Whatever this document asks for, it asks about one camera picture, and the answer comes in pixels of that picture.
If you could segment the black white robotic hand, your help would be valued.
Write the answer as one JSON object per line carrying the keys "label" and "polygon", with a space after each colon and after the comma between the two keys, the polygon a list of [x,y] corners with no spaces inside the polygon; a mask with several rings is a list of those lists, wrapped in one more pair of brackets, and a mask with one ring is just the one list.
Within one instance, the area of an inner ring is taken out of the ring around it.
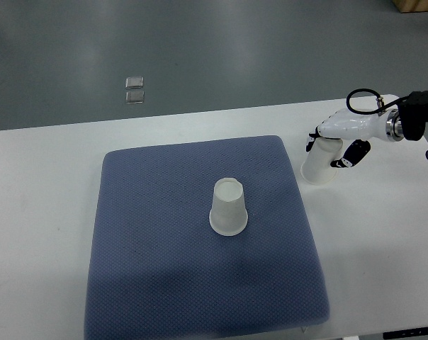
{"label": "black white robotic hand", "polygon": [[310,152],[316,140],[351,140],[347,150],[338,159],[329,162],[332,168],[356,166],[371,150],[369,140],[378,138],[385,142],[399,142],[403,139],[400,115],[396,109],[381,113],[370,111],[359,114],[341,109],[324,120],[309,135],[305,147]]}

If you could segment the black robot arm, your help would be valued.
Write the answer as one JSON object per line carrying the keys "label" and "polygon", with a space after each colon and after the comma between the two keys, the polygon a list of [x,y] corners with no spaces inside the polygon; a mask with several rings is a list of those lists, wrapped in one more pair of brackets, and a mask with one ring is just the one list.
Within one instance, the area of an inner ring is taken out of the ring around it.
{"label": "black robot arm", "polygon": [[410,141],[424,137],[428,143],[428,91],[413,91],[400,98],[397,107],[403,137]]}

